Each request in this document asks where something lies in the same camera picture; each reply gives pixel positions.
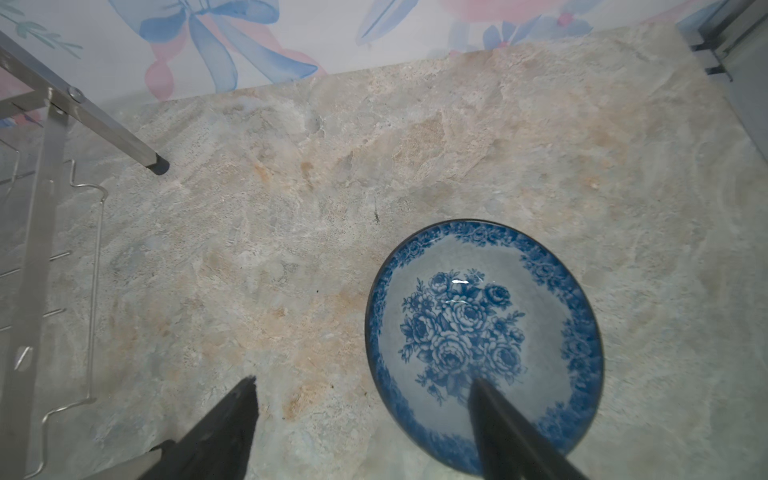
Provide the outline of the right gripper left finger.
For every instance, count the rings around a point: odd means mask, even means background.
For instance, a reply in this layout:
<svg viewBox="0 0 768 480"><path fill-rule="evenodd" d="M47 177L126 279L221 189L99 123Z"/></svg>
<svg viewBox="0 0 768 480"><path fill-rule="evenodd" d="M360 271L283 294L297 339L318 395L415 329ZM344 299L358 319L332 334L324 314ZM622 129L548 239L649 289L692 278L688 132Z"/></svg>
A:
<svg viewBox="0 0 768 480"><path fill-rule="evenodd" d="M144 479L243 479L259 416L256 378L247 376Z"/></svg>

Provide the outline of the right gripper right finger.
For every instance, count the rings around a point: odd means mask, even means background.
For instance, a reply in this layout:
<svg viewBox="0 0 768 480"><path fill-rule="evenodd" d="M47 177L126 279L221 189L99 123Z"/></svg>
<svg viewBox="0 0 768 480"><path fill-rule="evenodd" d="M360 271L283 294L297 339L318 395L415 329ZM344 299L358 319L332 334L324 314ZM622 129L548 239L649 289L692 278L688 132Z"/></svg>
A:
<svg viewBox="0 0 768 480"><path fill-rule="evenodd" d="M586 480L488 381L473 381L470 419L485 479Z"/></svg>

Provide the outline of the blue white floral bowl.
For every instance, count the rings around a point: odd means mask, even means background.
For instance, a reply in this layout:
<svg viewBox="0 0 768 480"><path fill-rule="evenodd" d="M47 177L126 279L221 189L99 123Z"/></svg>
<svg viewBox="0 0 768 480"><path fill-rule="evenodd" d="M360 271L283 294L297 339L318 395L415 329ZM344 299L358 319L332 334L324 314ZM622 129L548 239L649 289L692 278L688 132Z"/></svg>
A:
<svg viewBox="0 0 768 480"><path fill-rule="evenodd" d="M602 395L602 338L575 276L535 239L491 221L443 221L401 242L371 286L365 346L400 428L470 475L481 472L468 408L475 379L562 454L586 435Z"/></svg>

